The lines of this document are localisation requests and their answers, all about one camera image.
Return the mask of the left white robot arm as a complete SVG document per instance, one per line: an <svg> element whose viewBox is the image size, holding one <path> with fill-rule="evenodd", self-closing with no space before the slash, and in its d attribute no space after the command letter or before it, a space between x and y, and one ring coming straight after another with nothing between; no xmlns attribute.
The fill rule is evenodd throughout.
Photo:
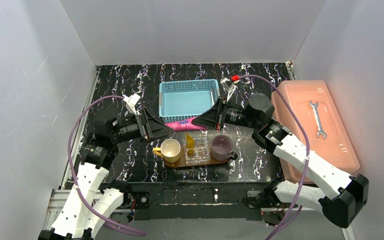
<svg viewBox="0 0 384 240"><path fill-rule="evenodd" d="M122 206L131 193L129 183L114 180L102 190L102 197L94 201L119 152L118 144L134 139L151 142L174 133L147 108L136 115L129 114L122 122L118 122L115 116L97 121L95 130L87 137L84 159L73 173L74 185L62 211L50 229L41 231L38 239L94 239L114 210Z"/></svg>

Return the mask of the clear textured acrylic holder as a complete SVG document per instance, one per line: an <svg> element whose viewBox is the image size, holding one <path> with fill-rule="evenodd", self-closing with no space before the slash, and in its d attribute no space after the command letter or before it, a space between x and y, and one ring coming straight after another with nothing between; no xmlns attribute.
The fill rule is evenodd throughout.
<svg viewBox="0 0 384 240"><path fill-rule="evenodd" d="M205 165L209 161L209 146L205 136L187 133L183 147L187 166Z"/></svg>

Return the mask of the oval wooden tray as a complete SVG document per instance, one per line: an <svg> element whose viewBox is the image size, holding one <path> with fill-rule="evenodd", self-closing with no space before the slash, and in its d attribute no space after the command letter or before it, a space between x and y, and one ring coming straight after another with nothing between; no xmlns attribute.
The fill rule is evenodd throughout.
<svg viewBox="0 0 384 240"><path fill-rule="evenodd" d="M227 163L230 160L227 159L224 161L217 161L211 157L210 151L208 149L197 151L197 153L193 153L192 155L187 154L185 150L182 149L180 152L180 159L177 162L169 163L164 159L163 161L167 167L179 169L207 165L219 165Z"/></svg>

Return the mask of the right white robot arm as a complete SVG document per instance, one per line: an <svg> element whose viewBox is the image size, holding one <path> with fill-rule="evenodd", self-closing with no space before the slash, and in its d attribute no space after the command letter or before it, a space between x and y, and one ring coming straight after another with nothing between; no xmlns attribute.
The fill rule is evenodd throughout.
<svg viewBox="0 0 384 240"><path fill-rule="evenodd" d="M261 192L244 199L250 207L301 205L322 212L338 227L349 227L367 203L369 180L362 174L352 176L308 150L305 143L272 118L274 110L270 99L262 93L251 95L244 108L218 98L192 123L210 130L221 130L225 124L251 128L252 139L258 146L287 161L314 183L306 186L275 178Z"/></svg>

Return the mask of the pink toothpaste tube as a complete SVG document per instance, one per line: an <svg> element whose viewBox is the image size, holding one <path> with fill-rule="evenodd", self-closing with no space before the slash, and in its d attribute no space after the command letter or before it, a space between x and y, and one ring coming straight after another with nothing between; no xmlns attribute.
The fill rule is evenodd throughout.
<svg viewBox="0 0 384 240"><path fill-rule="evenodd" d="M199 126L192 124L192 120L194 120L195 117L191 117L185 120L180 120L176 122L170 122L166 123L165 125L171 129L173 129L175 132L187 132L187 131L206 131L207 128L204 126Z"/></svg>

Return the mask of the yellow mug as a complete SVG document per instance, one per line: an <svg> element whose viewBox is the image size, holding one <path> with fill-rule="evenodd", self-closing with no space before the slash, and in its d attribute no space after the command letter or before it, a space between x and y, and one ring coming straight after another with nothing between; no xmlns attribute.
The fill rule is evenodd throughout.
<svg viewBox="0 0 384 240"><path fill-rule="evenodd" d="M170 138L164 140L160 147L154 147L152 152L169 163L175 163L180 159L181 145L179 141Z"/></svg>

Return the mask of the yellow toothpaste tube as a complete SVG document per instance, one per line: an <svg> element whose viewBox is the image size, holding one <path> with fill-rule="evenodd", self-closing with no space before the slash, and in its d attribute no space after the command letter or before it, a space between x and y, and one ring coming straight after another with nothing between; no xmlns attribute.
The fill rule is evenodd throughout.
<svg viewBox="0 0 384 240"><path fill-rule="evenodd" d="M194 153L195 140L190 136L190 134L186 134L186 148L187 154L192 155Z"/></svg>

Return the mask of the light blue plastic basket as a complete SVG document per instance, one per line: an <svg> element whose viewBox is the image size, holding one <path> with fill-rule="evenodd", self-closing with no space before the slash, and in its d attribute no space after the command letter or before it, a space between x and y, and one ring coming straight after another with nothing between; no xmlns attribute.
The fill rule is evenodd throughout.
<svg viewBox="0 0 384 240"><path fill-rule="evenodd" d="M165 81L159 85L159 116L165 123L199 116L220 95L215 79Z"/></svg>

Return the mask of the purple mug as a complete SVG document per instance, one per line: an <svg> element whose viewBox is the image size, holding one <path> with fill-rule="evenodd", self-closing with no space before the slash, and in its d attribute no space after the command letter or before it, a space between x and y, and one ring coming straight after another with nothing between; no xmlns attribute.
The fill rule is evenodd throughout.
<svg viewBox="0 0 384 240"><path fill-rule="evenodd" d="M233 151L233 142L226 135L217 135L211 141L210 154L216 161L236 160L238 155Z"/></svg>

